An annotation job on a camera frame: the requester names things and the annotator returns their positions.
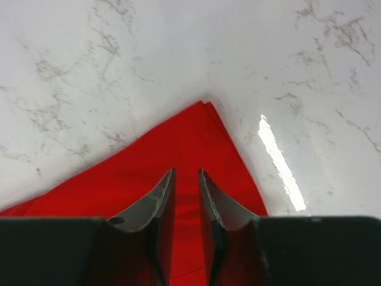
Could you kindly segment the bright red t shirt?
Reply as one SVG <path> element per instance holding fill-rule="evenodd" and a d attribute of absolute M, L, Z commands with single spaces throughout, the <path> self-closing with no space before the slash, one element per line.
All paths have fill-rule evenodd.
<path fill-rule="evenodd" d="M 232 198 L 258 215 L 267 210 L 212 103 L 197 102 L 119 153 L 50 192 L 12 206 L 1 216 L 110 218 L 176 170 L 176 218 L 171 285 L 205 285 L 198 172 L 204 169 Z"/>

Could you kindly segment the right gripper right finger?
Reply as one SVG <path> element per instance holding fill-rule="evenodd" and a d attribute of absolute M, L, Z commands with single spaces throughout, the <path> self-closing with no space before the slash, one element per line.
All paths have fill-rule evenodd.
<path fill-rule="evenodd" d="M 252 223 L 258 216 L 223 192 L 199 169 L 201 234 L 207 285 L 249 285 L 255 280 Z"/>

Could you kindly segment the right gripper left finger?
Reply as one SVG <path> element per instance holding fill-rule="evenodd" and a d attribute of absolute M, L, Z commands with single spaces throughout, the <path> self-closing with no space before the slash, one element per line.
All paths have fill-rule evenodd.
<path fill-rule="evenodd" d="M 169 285 L 176 206 L 176 170 L 165 172 L 156 186 L 108 223 L 132 239 L 131 250 L 148 263 L 149 285 Z"/>

